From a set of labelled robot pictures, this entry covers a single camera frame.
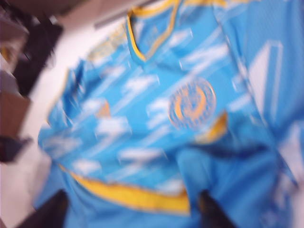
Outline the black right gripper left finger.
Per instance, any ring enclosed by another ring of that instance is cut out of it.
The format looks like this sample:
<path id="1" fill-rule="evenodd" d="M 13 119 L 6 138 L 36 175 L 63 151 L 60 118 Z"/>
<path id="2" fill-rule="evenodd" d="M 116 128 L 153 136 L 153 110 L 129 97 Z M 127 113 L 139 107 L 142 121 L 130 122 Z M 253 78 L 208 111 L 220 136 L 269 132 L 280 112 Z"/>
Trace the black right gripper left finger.
<path id="1" fill-rule="evenodd" d="M 63 190 L 48 199 L 31 217 L 29 228 L 62 228 L 69 200 Z"/>

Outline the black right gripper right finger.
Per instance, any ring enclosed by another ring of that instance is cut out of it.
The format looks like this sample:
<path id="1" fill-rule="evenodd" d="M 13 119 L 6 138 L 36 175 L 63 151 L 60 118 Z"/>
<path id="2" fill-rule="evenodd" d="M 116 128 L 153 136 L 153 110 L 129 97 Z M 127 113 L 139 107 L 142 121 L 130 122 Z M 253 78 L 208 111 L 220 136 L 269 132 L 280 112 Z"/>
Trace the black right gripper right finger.
<path id="1" fill-rule="evenodd" d="M 199 194 L 199 211 L 203 228 L 230 228 L 231 221 L 207 190 Z"/>

